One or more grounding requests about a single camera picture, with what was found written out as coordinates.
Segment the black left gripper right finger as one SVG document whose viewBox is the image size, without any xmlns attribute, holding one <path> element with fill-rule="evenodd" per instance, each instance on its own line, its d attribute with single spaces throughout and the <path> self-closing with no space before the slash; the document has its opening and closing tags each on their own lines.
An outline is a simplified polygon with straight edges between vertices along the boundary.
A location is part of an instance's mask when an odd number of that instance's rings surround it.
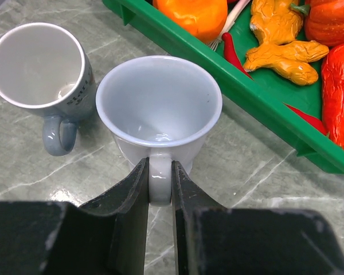
<svg viewBox="0 0 344 275">
<path fill-rule="evenodd" d="M 344 274 L 333 228 L 310 209 L 227 208 L 171 165 L 176 274 Z"/>
</svg>

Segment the grey blue printed mug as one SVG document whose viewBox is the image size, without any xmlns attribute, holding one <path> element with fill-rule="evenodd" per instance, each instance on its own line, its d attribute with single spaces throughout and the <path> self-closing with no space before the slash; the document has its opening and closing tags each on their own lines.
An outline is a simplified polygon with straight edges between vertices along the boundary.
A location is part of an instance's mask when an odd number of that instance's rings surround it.
<svg viewBox="0 0 344 275">
<path fill-rule="evenodd" d="M 82 45 L 66 29 L 27 23 L 0 38 L 0 96 L 44 119 L 53 156 L 69 154 L 78 124 L 95 110 L 96 83 Z"/>
</svg>

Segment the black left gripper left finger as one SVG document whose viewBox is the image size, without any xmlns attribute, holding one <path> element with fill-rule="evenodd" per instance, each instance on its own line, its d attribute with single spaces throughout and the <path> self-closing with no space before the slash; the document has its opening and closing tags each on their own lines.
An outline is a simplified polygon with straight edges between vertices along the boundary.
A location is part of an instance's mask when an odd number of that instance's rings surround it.
<svg viewBox="0 0 344 275">
<path fill-rule="evenodd" d="M 0 274 L 142 274 L 148 160 L 82 206 L 0 201 Z"/>
</svg>

